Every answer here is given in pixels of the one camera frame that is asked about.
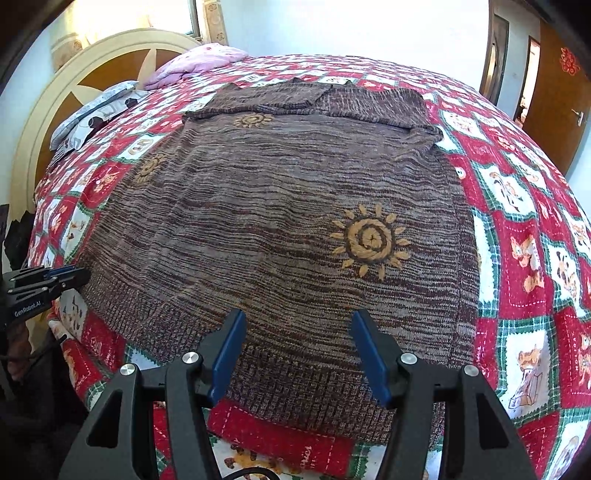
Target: red and white checkered quilt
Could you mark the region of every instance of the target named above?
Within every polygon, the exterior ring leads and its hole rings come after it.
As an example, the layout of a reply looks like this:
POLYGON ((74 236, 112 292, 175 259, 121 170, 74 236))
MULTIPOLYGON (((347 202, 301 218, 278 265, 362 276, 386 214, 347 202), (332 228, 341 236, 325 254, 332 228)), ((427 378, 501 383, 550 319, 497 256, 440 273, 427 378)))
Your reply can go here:
MULTIPOLYGON (((591 434, 591 228, 532 140, 472 88, 446 76, 360 57, 289 55, 247 59, 157 90, 40 182, 30 264, 75 262, 117 182, 181 125, 184 111, 204 106, 227 82, 256 87, 296 76, 423 95, 474 215, 480 265, 474 363, 514 420, 538 477, 558 479, 591 434)), ((73 291, 56 302, 50 323, 56 335, 68 335, 63 353, 89 408, 123 363, 155 365, 73 291)), ((285 479, 371 479, 384 454, 381 445, 271 424, 228 400, 209 413, 208 425, 223 475, 262 465, 285 479)), ((155 438, 161 478, 172 478, 160 408, 155 438)), ((440 458, 441 444, 429 453, 429 478, 437 477, 440 458)))

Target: pink pillow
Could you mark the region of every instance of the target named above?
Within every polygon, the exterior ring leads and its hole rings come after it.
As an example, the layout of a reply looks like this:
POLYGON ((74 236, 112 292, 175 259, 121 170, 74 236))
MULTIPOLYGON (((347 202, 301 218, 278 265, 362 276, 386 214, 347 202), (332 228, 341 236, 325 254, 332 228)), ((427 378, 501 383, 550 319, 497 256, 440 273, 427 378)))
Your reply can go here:
POLYGON ((173 58, 162 65, 146 81, 146 85, 158 83, 164 77, 174 73, 201 73, 223 67, 248 57, 248 53, 239 48, 227 47, 219 43, 206 43, 173 58))

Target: door handle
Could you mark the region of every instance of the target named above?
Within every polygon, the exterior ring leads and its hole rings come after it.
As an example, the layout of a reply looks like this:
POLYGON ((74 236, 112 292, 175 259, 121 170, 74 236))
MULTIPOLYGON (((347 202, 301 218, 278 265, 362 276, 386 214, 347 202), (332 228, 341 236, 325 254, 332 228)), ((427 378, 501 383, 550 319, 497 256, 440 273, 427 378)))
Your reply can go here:
POLYGON ((583 118, 585 116, 585 113, 582 110, 578 112, 573 108, 571 108, 570 111, 579 117, 579 120, 577 121, 577 127, 580 127, 583 124, 583 118))

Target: metal screw head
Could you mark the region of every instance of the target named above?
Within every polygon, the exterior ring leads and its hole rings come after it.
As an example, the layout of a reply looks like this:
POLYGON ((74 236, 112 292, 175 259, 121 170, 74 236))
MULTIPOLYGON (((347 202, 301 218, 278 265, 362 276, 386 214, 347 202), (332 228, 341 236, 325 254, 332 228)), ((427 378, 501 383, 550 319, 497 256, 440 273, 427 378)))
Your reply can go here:
POLYGON ((466 365, 464 367, 464 373, 468 375, 468 377, 477 377, 478 373, 480 373, 480 370, 478 370, 478 367, 474 365, 466 365))
POLYGON ((193 364, 199 360, 199 354, 197 352, 187 352, 183 355, 183 362, 186 364, 193 364))
POLYGON ((131 375, 133 372, 135 372, 135 365, 125 364, 119 369, 119 372, 121 373, 121 375, 125 375, 127 377, 127 375, 131 375))
POLYGON ((403 353, 400 356, 400 360, 403 364, 414 365, 417 363, 417 356, 414 353, 403 353))

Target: window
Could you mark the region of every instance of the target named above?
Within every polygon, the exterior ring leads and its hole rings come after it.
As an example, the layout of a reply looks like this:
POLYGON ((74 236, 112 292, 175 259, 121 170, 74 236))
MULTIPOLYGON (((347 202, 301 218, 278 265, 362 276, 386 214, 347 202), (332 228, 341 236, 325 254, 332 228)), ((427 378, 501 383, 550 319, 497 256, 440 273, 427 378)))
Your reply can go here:
POLYGON ((50 25, 51 58, 58 71, 88 45, 110 35, 154 27, 200 39, 202 0, 74 0, 50 25))
POLYGON ((200 37, 195 0, 144 0, 154 28, 200 37))

